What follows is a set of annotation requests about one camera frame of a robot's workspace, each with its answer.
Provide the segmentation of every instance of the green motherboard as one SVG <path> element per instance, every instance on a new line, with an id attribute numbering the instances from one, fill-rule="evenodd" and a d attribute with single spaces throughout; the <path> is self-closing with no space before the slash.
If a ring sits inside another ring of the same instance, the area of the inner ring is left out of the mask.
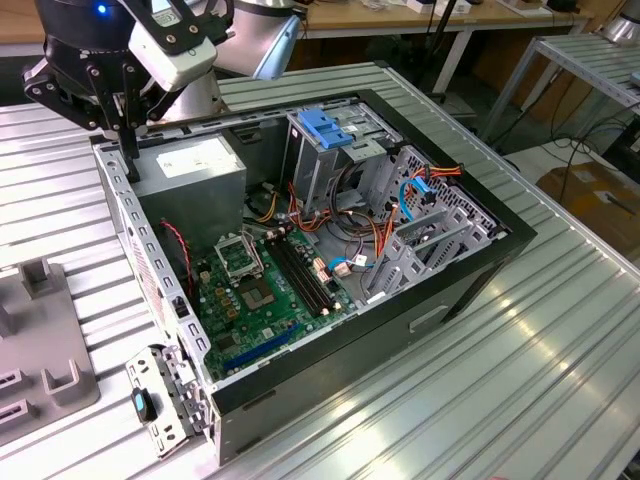
<path id="1" fill-rule="evenodd" d="M 196 262 L 200 271 L 199 318 L 212 345 L 205 365 L 215 380 L 252 365 L 355 310 L 349 295 L 335 280 L 328 286 L 316 280 L 334 308 L 320 315 L 307 308 L 299 295 L 305 293 L 291 286 L 278 264 L 285 260 L 272 258 L 266 242 L 256 237 L 256 253 L 264 266 L 260 277 L 247 275 L 232 284 L 216 253 Z M 294 230 L 286 242 L 315 277 L 311 262 L 318 255 L 304 235 Z M 239 263 L 234 268 L 243 266 L 242 252 L 233 252 L 233 257 Z"/>

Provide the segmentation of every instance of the chip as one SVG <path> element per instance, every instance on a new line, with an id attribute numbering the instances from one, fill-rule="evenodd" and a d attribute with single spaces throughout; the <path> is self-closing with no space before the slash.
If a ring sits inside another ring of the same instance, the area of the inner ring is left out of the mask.
<path id="1" fill-rule="evenodd" d="M 244 300 L 244 303 L 249 307 L 249 310 L 257 310 L 276 300 L 273 291 L 264 278 L 254 278 L 242 282 L 238 286 L 237 291 Z"/>
<path id="2" fill-rule="evenodd" d="M 226 337 L 216 340 L 216 345 L 218 345 L 220 351 L 223 352 L 228 348 L 234 347 L 236 345 L 236 341 L 231 335 L 227 335 Z"/>

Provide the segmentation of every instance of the cardboard box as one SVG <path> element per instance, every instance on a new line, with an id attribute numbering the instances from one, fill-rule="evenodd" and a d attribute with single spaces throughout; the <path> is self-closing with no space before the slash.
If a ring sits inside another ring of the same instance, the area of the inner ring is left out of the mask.
<path id="1" fill-rule="evenodd" d="M 565 170 L 551 170 L 537 183 L 555 201 Z M 640 258 L 640 195 L 606 167 L 596 162 L 571 167 L 562 206 L 627 259 Z"/>

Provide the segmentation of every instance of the workbench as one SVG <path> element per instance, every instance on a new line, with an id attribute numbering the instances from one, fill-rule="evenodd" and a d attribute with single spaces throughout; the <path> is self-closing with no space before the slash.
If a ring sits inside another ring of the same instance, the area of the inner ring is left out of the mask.
<path id="1" fill-rule="evenodd" d="M 0 447 L 0 478 L 615 479 L 640 447 L 640 272 L 389 68 L 224 81 L 239 111 L 370 88 L 537 231 L 450 323 L 216 472 L 202 440 L 159 462 L 124 363 L 160 335 L 124 258 L 88 133 L 0 109 L 0 269 L 63 265 L 95 404 Z"/>
<path id="2" fill-rule="evenodd" d="M 589 12 L 524 17 L 495 0 L 485 0 L 482 5 L 471 7 L 468 15 L 454 15 L 447 23 L 445 32 L 455 32 L 456 38 L 433 91 L 446 91 L 475 31 L 570 26 L 570 33 L 579 33 L 591 17 Z M 430 15 L 418 14 L 404 6 L 373 11 L 358 0 L 315 2 L 309 6 L 308 21 L 301 27 L 299 38 L 426 33 L 429 19 Z M 432 32 L 439 23 L 440 17 L 434 15 Z M 0 5 L 0 57 L 41 55 L 43 40 L 44 33 L 33 0 L 3 0 Z"/>
<path id="3" fill-rule="evenodd" d="M 631 82 L 631 74 L 640 72 L 640 46 L 614 45 L 595 33 L 539 37 L 531 40 L 511 78 L 493 105 L 480 134 L 483 140 L 487 140 L 491 135 L 504 109 L 515 94 L 516 88 L 538 55 L 548 58 L 551 63 L 540 76 L 523 109 L 542 94 L 546 85 L 559 70 L 564 69 L 603 94 L 602 98 L 610 98 L 624 108 L 636 114 L 640 113 L 640 87 Z M 581 133 L 586 133 L 588 128 L 598 120 L 603 106 L 603 102 L 594 105 L 593 115 L 590 115 L 588 125 L 582 127 Z"/>

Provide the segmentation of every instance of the pcie slot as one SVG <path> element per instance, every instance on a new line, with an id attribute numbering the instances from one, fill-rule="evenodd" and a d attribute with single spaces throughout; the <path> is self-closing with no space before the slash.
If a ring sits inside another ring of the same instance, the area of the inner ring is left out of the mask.
<path id="1" fill-rule="evenodd" d="M 272 339 L 267 340 L 264 343 L 261 343 L 257 347 L 252 348 L 248 352 L 241 353 L 237 357 L 234 357 L 231 360 L 224 362 L 223 368 L 225 370 L 233 370 L 236 367 L 240 367 L 245 363 L 249 363 L 250 361 L 255 360 L 256 358 L 261 357 L 265 353 L 270 352 L 271 350 L 273 350 L 276 347 L 279 347 L 280 345 L 284 345 L 289 341 L 291 336 L 299 328 L 300 328 L 300 324 L 294 325 L 293 327 L 288 329 L 286 332 L 281 333 L 277 337 L 273 337 Z"/>

